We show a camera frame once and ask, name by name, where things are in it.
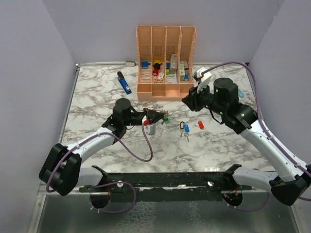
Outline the red handled key organizer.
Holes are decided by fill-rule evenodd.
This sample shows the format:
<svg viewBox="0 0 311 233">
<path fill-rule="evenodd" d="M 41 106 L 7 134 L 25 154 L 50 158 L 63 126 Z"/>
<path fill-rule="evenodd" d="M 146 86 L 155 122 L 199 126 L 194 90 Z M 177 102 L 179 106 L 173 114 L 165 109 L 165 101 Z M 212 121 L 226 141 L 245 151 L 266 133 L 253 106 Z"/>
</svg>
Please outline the red handled key organizer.
<svg viewBox="0 0 311 233">
<path fill-rule="evenodd" d="M 169 118 L 168 111 L 162 111 L 161 113 L 163 114 L 162 119 L 163 119 L 163 117 L 168 117 Z"/>
</svg>

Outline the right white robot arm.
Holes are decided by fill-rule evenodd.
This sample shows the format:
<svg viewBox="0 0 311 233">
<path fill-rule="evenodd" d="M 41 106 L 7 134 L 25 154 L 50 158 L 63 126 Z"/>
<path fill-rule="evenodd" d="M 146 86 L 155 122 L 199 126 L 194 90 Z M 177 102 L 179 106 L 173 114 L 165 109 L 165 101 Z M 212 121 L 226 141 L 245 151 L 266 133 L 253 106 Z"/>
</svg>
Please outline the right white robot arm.
<svg viewBox="0 0 311 233">
<path fill-rule="evenodd" d="M 191 111 L 203 108 L 211 114 L 219 114 L 221 123 L 250 142 L 274 167 L 274 172 L 248 169 L 233 165 L 225 171 L 224 186 L 234 190 L 238 186 L 251 186 L 270 191 L 281 203 L 291 206 L 309 188 L 311 166 L 297 158 L 288 149 L 280 149 L 281 142 L 268 134 L 265 124 L 249 105 L 239 102 L 239 88 L 230 78 L 218 78 L 213 92 L 204 82 L 189 89 L 182 99 Z"/>
</svg>

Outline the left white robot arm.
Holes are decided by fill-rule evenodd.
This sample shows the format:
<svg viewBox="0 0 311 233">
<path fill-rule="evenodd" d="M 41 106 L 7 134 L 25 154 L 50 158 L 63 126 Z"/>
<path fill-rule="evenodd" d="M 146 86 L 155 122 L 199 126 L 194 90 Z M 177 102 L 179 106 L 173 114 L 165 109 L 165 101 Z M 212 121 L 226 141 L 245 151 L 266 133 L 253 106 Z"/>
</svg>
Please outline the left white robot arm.
<svg viewBox="0 0 311 233">
<path fill-rule="evenodd" d="M 82 168 L 81 165 L 98 151 L 120 142 L 130 126 L 140 126 L 144 137 L 154 135 L 155 124 L 166 117 L 159 110 L 144 108 L 138 112 L 126 98 L 118 99 L 112 115 L 94 133 L 86 138 L 64 146 L 57 143 L 52 147 L 39 173 L 46 184 L 47 192 L 65 196 L 74 188 L 92 186 L 100 192 L 106 189 L 106 172 L 97 166 Z"/>
</svg>

